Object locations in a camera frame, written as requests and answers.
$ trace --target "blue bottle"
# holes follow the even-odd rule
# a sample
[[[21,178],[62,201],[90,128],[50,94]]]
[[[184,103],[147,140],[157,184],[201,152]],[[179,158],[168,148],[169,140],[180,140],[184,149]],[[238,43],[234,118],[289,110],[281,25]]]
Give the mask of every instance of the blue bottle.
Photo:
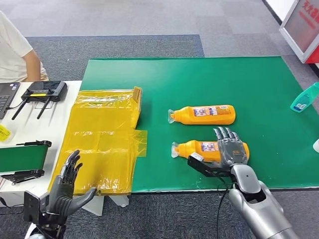
[[[311,105],[319,94],[319,82],[308,87],[296,98],[290,109],[296,112],[302,112]]]

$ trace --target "yellow plastic bag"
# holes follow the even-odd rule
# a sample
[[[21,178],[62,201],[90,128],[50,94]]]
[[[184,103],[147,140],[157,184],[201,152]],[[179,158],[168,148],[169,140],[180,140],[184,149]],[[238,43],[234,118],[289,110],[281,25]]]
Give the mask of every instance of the yellow plastic bag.
[[[135,130],[141,90],[82,91],[73,106],[53,180],[67,157],[80,150],[83,163],[74,194],[129,194],[136,157],[146,156],[147,132]]]

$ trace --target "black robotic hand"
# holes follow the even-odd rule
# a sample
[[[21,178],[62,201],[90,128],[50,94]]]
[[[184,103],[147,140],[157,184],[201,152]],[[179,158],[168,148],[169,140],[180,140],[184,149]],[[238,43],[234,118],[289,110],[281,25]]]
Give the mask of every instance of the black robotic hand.
[[[229,128],[218,127],[221,131],[215,128],[215,134],[217,137],[217,144],[221,155],[221,167],[229,168],[235,163],[247,164],[247,155],[243,148],[243,142],[240,140],[235,132],[231,132]]]
[[[96,188],[90,188],[85,194],[73,199],[74,182],[82,163],[76,167],[80,158],[79,151],[71,153],[62,167],[60,175],[55,177],[49,195],[48,212],[67,217],[88,203],[96,193]]]

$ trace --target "green mat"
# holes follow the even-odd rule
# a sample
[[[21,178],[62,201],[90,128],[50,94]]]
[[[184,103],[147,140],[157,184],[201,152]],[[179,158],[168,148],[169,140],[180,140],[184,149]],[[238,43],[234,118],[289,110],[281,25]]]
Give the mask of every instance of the green mat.
[[[90,60],[81,90],[141,87],[138,129],[148,131],[147,156],[138,158],[132,192],[216,189],[172,158],[171,144],[216,140],[213,125],[169,124],[167,111],[184,106],[229,104],[231,129],[250,150],[249,164],[269,188],[319,186],[318,116],[312,107],[290,109],[302,89],[281,57]]]
[[[42,169],[47,151],[47,145],[0,148],[0,174]]]

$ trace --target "person's arm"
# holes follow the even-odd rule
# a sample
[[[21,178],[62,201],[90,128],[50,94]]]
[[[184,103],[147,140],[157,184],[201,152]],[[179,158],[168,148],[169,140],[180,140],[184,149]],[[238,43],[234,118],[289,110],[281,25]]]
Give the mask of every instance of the person's arm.
[[[0,35],[26,65],[26,81],[40,81],[40,61],[33,48],[3,12],[0,11]]]
[[[22,58],[23,58],[26,64],[26,75],[28,77],[25,80],[26,82],[41,80],[40,60],[39,60],[39,57],[34,50],[32,50]]]

